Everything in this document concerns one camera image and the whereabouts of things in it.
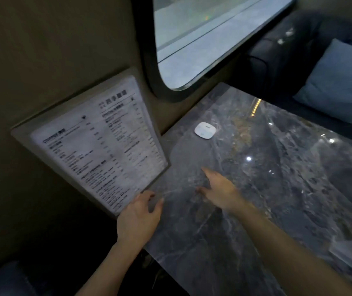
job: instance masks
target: blue pillow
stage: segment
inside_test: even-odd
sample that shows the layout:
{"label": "blue pillow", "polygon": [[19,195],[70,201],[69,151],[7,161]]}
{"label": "blue pillow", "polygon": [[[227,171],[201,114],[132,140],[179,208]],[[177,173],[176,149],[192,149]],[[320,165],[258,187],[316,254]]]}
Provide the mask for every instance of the blue pillow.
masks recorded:
{"label": "blue pillow", "polygon": [[333,39],[294,99],[352,124],[352,46]]}

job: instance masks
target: rounded square white object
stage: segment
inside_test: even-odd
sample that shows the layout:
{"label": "rounded square white object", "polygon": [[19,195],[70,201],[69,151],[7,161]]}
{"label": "rounded square white object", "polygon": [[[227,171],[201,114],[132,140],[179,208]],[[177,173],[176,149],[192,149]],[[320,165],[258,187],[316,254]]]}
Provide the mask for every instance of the rounded square white object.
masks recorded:
{"label": "rounded square white object", "polygon": [[195,134],[204,139],[211,139],[216,133],[216,128],[206,122],[201,122],[195,128]]}

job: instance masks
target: menu board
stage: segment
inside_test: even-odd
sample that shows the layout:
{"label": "menu board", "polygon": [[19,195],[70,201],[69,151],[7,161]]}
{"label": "menu board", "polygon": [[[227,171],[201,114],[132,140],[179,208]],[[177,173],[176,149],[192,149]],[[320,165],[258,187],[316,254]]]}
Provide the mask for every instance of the menu board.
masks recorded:
{"label": "menu board", "polygon": [[29,138],[114,215],[168,165],[132,75],[46,120]]}

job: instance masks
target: dark leather sofa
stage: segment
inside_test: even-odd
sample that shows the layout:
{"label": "dark leather sofa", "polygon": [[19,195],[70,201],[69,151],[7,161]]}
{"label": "dark leather sofa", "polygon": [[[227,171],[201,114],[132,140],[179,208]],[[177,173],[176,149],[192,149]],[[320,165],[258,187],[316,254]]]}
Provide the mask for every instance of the dark leather sofa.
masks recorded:
{"label": "dark leather sofa", "polygon": [[334,38],[352,45],[352,23],[294,11],[241,57],[233,86],[352,139],[352,124],[292,99]]}

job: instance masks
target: marble table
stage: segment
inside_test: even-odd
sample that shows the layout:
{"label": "marble table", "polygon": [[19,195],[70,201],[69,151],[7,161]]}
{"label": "marble table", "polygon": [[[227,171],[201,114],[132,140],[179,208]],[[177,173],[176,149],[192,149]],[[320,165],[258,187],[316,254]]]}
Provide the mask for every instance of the marble table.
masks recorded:
{"label": "marble table", "polygon": [[[202,121],[210,140],[194,134]],[[165,198],[145,249],[191,295],[283,295],[232,216],[195,193],[200,166],[230,179],[292,238],[352,281],[331,239],[352,239],[352,141],[220,83],[163,137],[171,167],[150,188]]]}

